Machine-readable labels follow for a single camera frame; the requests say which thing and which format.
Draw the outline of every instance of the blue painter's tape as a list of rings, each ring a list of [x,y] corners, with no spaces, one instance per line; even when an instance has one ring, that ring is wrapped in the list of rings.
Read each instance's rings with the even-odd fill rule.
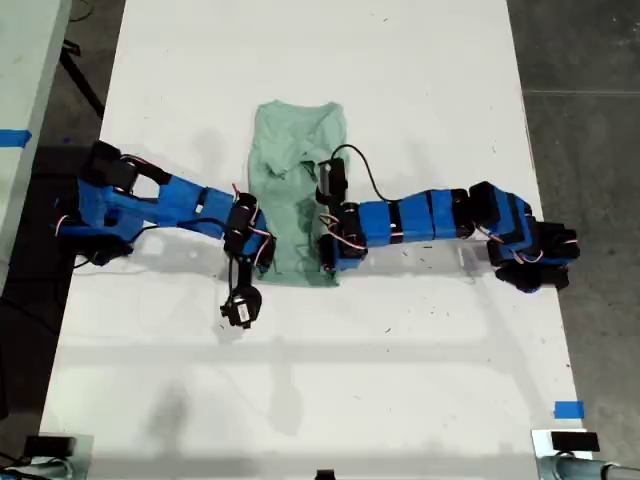
[[[553,411],[553,416],[557,419],[583,419],[584,402],[556,402],[556,408]]]
[[[29,140],[31,140],[29,130],[0,129],[0,148],[24,148]]]

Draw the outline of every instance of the white surface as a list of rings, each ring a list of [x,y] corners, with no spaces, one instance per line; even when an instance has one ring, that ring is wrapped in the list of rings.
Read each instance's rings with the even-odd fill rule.
[[[0,2],[0,129],[33,135],[24,149],[0,148],[0,294],[70,8],[71,0]]]
[[[341,103],[390,197],[486,179],[541,213],[503,0],[129,0],[102,139],[230,190],[273,99]],[[581,426],[553,420],[576,399],[557,295],[460,245],[260,285],[236,338],[221,246],[149,232],[74,275],[42,429],[95,435],[92,478],[536,478],[530,430]]]

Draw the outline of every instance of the wire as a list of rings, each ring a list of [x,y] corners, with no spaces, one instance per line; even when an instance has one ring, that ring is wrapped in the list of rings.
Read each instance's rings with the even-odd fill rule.
[[[358,153],[358,155],[360,155],[360,158],[362,158],[362,161],[364,162],[364,166],[367,167],[367,173],[369,174],[369,180],[371,180],[371,186],[373,186],[373,190],[376,192],[376,195],[378,195],[378,198],[380,198],[380,200],[383,200],[387,203],[393,202],[394,200],[389,200],[388,198],[384,197],[380,193],[380,190],[378,190],[376,181],[373,178],[373,173],[371,173],[371,168],[369,167],[369,162],[367,161],[367,158],[364,156],[364,153],[362,153],[358,147],[356,147],[355,145],[351,145],[350,143],[343,143],[342,145],[339,145],[338,147],[336,147],[336,149],[333,151],[333,153],[331,154],[331,160],[333,160],[336,154],[344,148],[351,148],[355,150]]]
[[[42,328],[47,330],[53,336],[57,337],[60,334],[60,332],[56,332],[53,328],[51,328],[49,326],[49,324],[44,321],[43,318],[31,313],[29,310],[27,310],[23,306],[15,303],[14,301],[9,300],[9,299],[7,299],[5,297],[0,297],[0,302],[4,302],[7,306],[13,308],[14,310],[19,311],[20,313],[22,313],[26,317],[29,317],[31,320],[33,320],[34,322],[38,323]]]
[[[325,227],[327,227],[327,228],[331,228],[331,227],[333,227],[334,225],[337,225],[337,223],[336,223],[336,222],[332,222],[332,221],[330,221],[330,220],[325,220],[325,219],[324,219],[324,218],[322,218],[322,217],[320,217],[320,221],[321,221],[321,222],[322,222],[322,224],[323,224]]]
[[[340,235],[338,235],[337,233],[333,233],[331,230],[327,230],[327,233],[329,235],[331,235],[333,238],[341,241],[342,243],[344,243],[345,245],[349,245],[351,248],[355,248],[356,250],[366,250],[367,247],[363,246],[363,245],[358,245],[356,243],[350,242],[349,240],[341,237]]]
[[[260,211],[260,209],[258,208],[258,202],[256,201],[256,209],[253,211],[253,215],[251,216],[251,220],[249,220],[249,223],[251,225],[255,225],[256,224],[256,217],[258,216],[258,212]]]
[[[6,454],[4,452],[0,452],[0,457],[6,458],[7,460],[13,462],[14,465],[16,465],[16,464],[18,464],[20,462],[20,460],[18,458],[12,457],[11,455],[8,455],[8,454]]]
[[[271,235],[269,232],[265,232],[264,230],[258,230],[257,228],[253,228],[253,227],[249,227],[249,230],[251,230],[252,232],[257,233],[259,235],[263,235],[263,236],[267,237],[267,239],[264,241],[264,243],[258,249],[258,253],[256,253],[256,258],[253,260],[253,266],[257,267],[258,266],[258,260],[260,259],[260,255],[262,255],[262,252],[264,251],[264,249],[267,246],[267,244],[273,238],[273,235]]]
[[[231,298],[231,292],[233,291],[233,257],[229,257],[229,300]]]
[[[8,468],[3,468],[2,470],[0,470],[0,472],[7,474],[7,475],[12,475],[16,478],[26,478],[28,480],[50,480],[46,477],[42,477],[40,475],[33,475],[31,473],[23,473],[20,470],[15,470],[13,467],[8,467]]]
[[[325,225],[329,225],[329,223],[340,223],[340,220],[338,219],[338,217],[334,217],[333,215],[330,215],[328,213],[321,213],[320,215],[318,215],[320,217],[320,221],[322,223],[324,223]],[[332,222],[327,223],[324,219],[328,218],[329,220],[331,220]]]
[[[91,260],[93,259],[87,259],[84,262],[79,263],[78,265],[74,265],[73,269],[75,270],[76,268],[80,268],[80,267],[84,267],[85,265],[87,265],[88,263],[91,263]]]
[[[269,232],[265,232],[264,230],[258,230],[257,228],[249,227],[249,230],[251,230],[254,233],[257,233],[258,235],[264,235],[265,237],[273,236]]]
[[[80,1],[89,7],[89,11],[84,15],[80,15],[78,18],[72,18],[71,20],[69,20],[69,23],[82,22],[83,20],[86,20],[91,15],[93,15],[93,5],[90,4],[87,0],[80,0]]]
[[[504,245],[504,241],[499,238],[496,237],[495,235],[492,235],[491,233],[489,233],[489,231],[487,231],[486,229],[484,229],[483,227],[480,227],[478,225],[475,225],[476,230],[478,230],[480,233],[482,233],[483,235],[487,236],[489,239],[501,243]],[[516,262],[518,262],[520,265],[523,265],[525,263],[538,263],[540,260],[542,260],[542,257],[544,257],[544,251],[540,250],[540,254],[538,255],[538,258],[536,258],[535,260],[529,260],[528,258],[520,255],[518,252],[511,250],[507,245],[505,245],[509,251],[513,254],[513,258],[516,260]]]
[[[144,158],[142,157],[138,157],[137,155],[132,155],[130,153],[125,153],[124,155],[122,155],[120,157],[120,160],[126,160],[127,158],[132,158],[140,163],[145,163],[147,165],[151,165],[148,161],[146,161]]]
[[[60,231],[60,225],[62,225],[62,222],[64,222],[65,218],[69,218],[69,215],[63,215],[60,217],[60,220],[58,220],[58,223],[56,223],[56,232],[53,235],[54,237],[58,236],[58,232]]]

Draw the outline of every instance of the concrete floor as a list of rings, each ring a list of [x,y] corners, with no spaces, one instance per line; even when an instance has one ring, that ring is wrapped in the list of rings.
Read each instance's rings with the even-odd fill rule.
[[[86,1],[94,5],[94,14],[70,24],[67,38],[81,45],[78,64],[104,99],[124,0]],[[578,396],[586,404],[585,423],[598,432],[603,458],[640,465],[640,382],[635,379],[640,364],[640,220],[635,211],[640,207],[635,158],[640,150],[640,2],[508,4],[544,213],[575,226],[581,239],[582,257],[560,300]],[[84,10],[86,4],[76,0],[75,15]],[[36,171],[51,171],[62,159],[73,170],[99,129],[95,114],[58,68]],[[61,188],[55,181],[65,180],[32,182],[32,203],[25,207],[22,240],[14,252],[21,265],[18,276],[33,265],[42,273],[43,261],[21,252],[33,252],[24,239],[38,237],[36,222],[28,217],[37,208],[29,205]],[[67,275],[57,287],[64,293],[70,258],[50,257],[55,259],[48,265],[52,274]],[[18,300],[25,295],[32,302],[42,299],[37,312],[58,328],[61,311],[52,307],[51,285],[30,288],[9,293]],[[21,315],[7,309],[2,314]],[[26,433],[37,431],[55,351],[53,336],[37,326],[21,328],[32,330],[0,325],[0,338],[15,339],[2,345],[5,365],[11,354],[20,354],[25,335],[42,354],[24,367],[27,380],[7,376],[11,414],[0,422],[0,450],[13,453],[19,453]]]

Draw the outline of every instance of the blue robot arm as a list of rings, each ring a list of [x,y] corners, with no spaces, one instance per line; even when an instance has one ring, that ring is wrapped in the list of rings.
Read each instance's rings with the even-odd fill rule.
[[[159,187],[155,198],[139,198],[133,188],[140,176]],[[96,142],[78,177],[78,201],[64,211],[58,233],[77,254],[96,265],[129,255],[140,234],[151,228],[177,227],[224,239],[231,262],[239,264],[238,286],[222,307],[232,325],[248,328],[261,297],[251,286],[253,268],[267,270],[276,239],[255,197],[202,187],[171,175],[148,161]]]
[[[569,284],[568,264],[580,255],[576,232],[562,224],[538,222],[520,197],[488,182],[469,188],[426,190],[399,200],[352,203],[346,200],[344,161],[336,156],[320,165],[318,202],[326,234],[319,251],[326,271],[357,268],[371,247],[394,243],[468,238],[477,229],[488,237],[496,276],[523,292],[541,285],[558,289]]]

